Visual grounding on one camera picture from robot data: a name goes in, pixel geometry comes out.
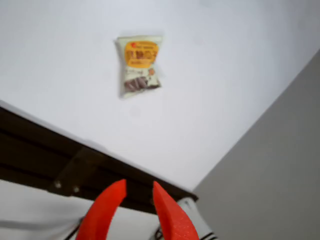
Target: snack bag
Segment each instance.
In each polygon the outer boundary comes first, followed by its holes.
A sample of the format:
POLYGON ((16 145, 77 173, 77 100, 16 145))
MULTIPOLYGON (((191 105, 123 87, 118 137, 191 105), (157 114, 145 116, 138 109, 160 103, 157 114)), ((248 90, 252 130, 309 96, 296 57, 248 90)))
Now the snack bag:
POLYGON ((125 62, 124 97, 161 87, 154 63, 162 42, 161 36, 118 37, 117 44, 125 62))

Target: metal bracket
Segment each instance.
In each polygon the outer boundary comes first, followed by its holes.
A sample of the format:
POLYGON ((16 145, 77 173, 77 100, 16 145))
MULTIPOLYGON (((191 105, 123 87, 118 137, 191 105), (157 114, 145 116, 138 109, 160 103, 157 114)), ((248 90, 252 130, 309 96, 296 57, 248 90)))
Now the metal bracket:
POLYGON ((48 191, 64 196, 78 193, 83 182, 95 172, 103 160, 102 153, 82 147, 49 186, 48 191))

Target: cable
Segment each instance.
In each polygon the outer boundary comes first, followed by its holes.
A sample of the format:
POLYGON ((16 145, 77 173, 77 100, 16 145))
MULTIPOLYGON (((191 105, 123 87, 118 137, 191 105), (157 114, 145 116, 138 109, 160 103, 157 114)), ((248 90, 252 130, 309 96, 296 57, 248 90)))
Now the cable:
POLYGON ((72 232, 69 233, 68 236, 66 236, 66 238, 64 240, 70 240, 75 234, 76 232, 79 230, 81 222, 84 218, 82 217, 78 223, 78 225, 75 227, 75 229, 72 230, 72 232))

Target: black stripe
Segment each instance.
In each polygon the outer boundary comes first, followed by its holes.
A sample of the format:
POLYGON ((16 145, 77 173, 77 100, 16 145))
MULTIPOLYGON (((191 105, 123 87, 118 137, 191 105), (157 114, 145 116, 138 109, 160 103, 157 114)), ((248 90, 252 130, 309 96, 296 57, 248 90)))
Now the black stripe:
POLYGON ((208 233, 207 235, 203 236, 202 238, 200 238, 200 240, 205 240, 207 237, 213 235, 213 232, 208 233))

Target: orange plastic claw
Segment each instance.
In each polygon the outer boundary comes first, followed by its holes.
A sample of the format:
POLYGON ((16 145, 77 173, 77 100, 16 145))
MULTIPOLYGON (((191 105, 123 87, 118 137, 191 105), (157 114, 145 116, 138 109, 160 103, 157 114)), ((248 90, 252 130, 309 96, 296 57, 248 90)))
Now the orange plastic claw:
POLYGON ((125 179, 105 189, 83 219, 76 240, 106 240, 111 220, 126 195, 125 179))
POLYGON ((188 215, 156 181, 153 182, 153 202, 165 240, 199 240, 188 215))

